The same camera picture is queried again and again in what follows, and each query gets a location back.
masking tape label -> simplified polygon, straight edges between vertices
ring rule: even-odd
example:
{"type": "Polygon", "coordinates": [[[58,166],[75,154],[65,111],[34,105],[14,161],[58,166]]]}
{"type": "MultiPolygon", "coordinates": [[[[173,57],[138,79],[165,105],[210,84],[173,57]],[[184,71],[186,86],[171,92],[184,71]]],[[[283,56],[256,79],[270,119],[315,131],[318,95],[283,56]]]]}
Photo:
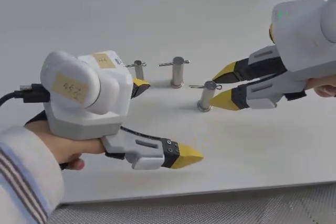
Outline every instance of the masking tape label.
{"type": "Polygon", "coordinates": [[[54,92],[63,95],[64,97],[73,99],[79,103],[84,102],[89,91],[89,87],[86,84],[69,78],[62,73],[58,73],[56,75],[51,89],[54,92]]]}
{"type": "Polygon", "coordinates": [[[96,59],[100,68],[116,68],[107,54],[93,54],[92,56],[96,59]]]}

human hand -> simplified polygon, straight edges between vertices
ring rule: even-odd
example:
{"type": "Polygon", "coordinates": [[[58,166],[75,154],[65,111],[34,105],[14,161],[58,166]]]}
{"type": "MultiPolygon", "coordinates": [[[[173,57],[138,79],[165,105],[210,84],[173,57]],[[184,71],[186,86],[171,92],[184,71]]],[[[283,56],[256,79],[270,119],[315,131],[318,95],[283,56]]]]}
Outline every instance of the human hand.
{"type": "Polygon", "coordinates": [[[105,152],[99,139],[75,141],[53,135],[47,121],[31,122],[25,128],[34,132],[45,143],[59,164],[69,163],[66,169],[83,169],[85,163],[80,159],[82,153],[105,152]]]}
{"type": "Polygon", "coordinates": [[[314,88],[316,94],[321,97],[336,96],[336,75],[323,78],[310,79],[307,83],[306,90],[314,88]]]}

sleeve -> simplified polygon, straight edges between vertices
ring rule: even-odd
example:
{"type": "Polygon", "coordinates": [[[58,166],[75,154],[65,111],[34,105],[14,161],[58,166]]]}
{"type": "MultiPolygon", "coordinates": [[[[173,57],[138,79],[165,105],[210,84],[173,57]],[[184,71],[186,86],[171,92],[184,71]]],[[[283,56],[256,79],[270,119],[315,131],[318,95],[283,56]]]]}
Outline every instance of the sleeve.
{"type": "Polygon", "coordinates": [[[61,170],[24,127],[0,132],[0,216],[5,224],[45,224],[64,193],[61,170]]]}

metal pin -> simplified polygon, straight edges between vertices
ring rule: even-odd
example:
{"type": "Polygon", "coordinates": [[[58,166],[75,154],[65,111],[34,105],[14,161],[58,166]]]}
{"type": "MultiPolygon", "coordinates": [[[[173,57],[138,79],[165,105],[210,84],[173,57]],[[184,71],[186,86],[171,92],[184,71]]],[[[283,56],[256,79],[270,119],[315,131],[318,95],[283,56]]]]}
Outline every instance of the metal pin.
{"type": "Polygon", "coordinates": [[[31,88],[32,88],[31,85],[21,85],[20,91],[31,90],[31,88]]]}
{"type": "Polygon", "coordinates": [[[175,89],[179,89],[183,86],[183,66],[189,64],[189,60],[184,60],[182,57],[175,57],[173,62],[159,64],[159,67],[173,66],[173,78],[171,86],[175,89]]]}
{"type": "Polygon", "coordinates": [[[214,81],[206,81],[203,86],[191,85],[190,88],[203,89],[201,99],[197,102],[197,108],[202,112],[211,110],[210,99],[214,97],[216,89],[222,89],[222,85],[214,81]]]}
{"type": "Polygon", "coordinates": [[[147,66],[146,62],[142,62],[141,60],[136,60],[134,62],[134,64],[132,65],[126,65],[125,67],[127,68],[133,68],[135,69],[135,76],[140,79],[140,80],[144,80],[144,76],[143,76],[143,68],[147,66]]]}
{"type": "MultiPolygon", "coordinates": [[[[189,85],[189,88],[192,88],[192,89],[203,89],[203,88],[205,88],[205,86],[204,85],[189,85]]],[[[216,89],[221,90],[222,88],[223,88],[222,85],[217,84],[216,89]]]]}

white table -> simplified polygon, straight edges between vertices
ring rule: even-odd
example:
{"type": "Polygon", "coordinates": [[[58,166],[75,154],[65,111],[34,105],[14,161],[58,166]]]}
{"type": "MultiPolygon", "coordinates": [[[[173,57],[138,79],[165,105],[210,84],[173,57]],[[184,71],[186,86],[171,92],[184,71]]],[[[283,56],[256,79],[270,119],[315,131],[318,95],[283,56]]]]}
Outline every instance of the white table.
{"type": "MultiPolygon", "coordinates": [[[[2,93],[39,81],[50,51],[83,55],[115,50],[125,63],[148,63],[153,87],[134,99],[125,126],[193,145],[205,158],[181,170],[133,171],[124,161],[85,156],[81,172],[64,172],[64,202],[198,194],[331,182],[336,102],[312,92],[266,111],[198,112],[203,84],[226,64],[271,45],[272,7],[287,0],[0,0],[2,93]],[[160,87],[182,56],[185,86],[160,87]]],[[[0,127],[23,124],[42,109],[11,101],[0,127]]]]}

